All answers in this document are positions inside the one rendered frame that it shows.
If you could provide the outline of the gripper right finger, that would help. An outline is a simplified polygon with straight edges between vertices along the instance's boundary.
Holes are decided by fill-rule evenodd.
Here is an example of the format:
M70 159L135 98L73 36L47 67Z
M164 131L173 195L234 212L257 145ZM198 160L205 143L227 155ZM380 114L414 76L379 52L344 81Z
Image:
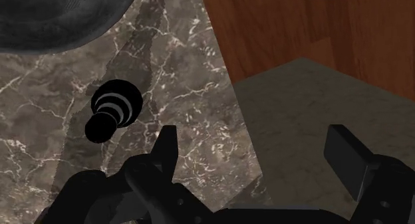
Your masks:
M324 157L358 203L350 224L409 224L415 171L372 153L342 124L328 127Z

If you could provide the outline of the dark grey round bowl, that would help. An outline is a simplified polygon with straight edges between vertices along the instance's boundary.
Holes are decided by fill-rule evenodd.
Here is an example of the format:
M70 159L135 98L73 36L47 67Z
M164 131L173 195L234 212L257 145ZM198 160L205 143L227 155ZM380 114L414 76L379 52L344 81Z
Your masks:
M0 0L0 53L53 54L105 34L134 0Z

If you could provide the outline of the black ringed knob-shaped object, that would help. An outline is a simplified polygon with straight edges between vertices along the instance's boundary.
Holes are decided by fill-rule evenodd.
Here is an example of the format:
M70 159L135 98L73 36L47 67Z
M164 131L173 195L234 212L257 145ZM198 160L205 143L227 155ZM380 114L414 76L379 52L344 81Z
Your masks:
M127 80L114 79L100 86L91 99L92 116L85 125L87 139L101 144L115 131L134 123L142 110L141 92Z

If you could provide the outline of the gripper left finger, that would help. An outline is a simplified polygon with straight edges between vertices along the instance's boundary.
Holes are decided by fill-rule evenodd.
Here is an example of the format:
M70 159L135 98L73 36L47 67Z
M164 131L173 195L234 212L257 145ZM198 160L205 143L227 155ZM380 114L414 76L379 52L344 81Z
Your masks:
M80 171L34 224L211 224L213 212L172 177L178 160L175 125L162 127L149 154L129 157L117 173Z

